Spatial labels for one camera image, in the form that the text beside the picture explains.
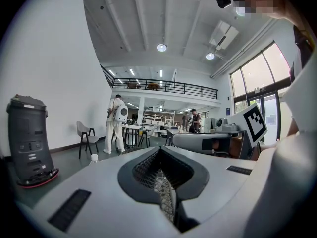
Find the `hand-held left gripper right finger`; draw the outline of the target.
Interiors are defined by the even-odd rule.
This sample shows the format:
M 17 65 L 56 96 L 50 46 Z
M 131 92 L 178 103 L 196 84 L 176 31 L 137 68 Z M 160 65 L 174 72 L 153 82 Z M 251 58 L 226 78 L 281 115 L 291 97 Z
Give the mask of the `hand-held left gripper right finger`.
M 174 220 L 161 219 L 161 234 L 245 234 L 254 206 L 243 186 L 254 161 L 226 159 L 174 147 L 159 162 L 173 188 Z

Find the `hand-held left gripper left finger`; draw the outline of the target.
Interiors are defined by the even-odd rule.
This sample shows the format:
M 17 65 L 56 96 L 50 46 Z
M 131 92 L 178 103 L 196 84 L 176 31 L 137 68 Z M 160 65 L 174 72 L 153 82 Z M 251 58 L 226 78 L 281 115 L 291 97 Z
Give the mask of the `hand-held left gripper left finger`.
M 124 164 L 156 150 L 150 147 L 88 165 L 49 191 L 33 208 L 21 202 L 17 206 L 45 238 L 176 238 L 180 231 L 160 204 L 135 201 L 117 179 Z M 79 211 L 66 211 L 71 223 L 63 231 L 54 214 L 77 191 L 90 194 Z

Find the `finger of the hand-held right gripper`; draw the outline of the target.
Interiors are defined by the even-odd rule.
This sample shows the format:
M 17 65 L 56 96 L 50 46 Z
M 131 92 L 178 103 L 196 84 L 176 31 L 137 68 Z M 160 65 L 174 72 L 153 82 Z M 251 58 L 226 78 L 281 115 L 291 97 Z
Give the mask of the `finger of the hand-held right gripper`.
M 175 134 L 172 144 L 188 151 L 205 155 L 230 155 L 230 139 L 227 133 Z

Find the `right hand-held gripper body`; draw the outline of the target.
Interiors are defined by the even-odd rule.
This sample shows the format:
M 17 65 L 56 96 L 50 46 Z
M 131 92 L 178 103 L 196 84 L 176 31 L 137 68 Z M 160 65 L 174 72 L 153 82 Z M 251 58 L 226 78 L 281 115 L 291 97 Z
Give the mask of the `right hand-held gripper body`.
M 229 157 L 252 159 L 259 152 L 260 140 L 267 133 L 267 126 L 257 104 L 228 117 L 219 118 L 215 133 L 227 133 L 231 136 Z

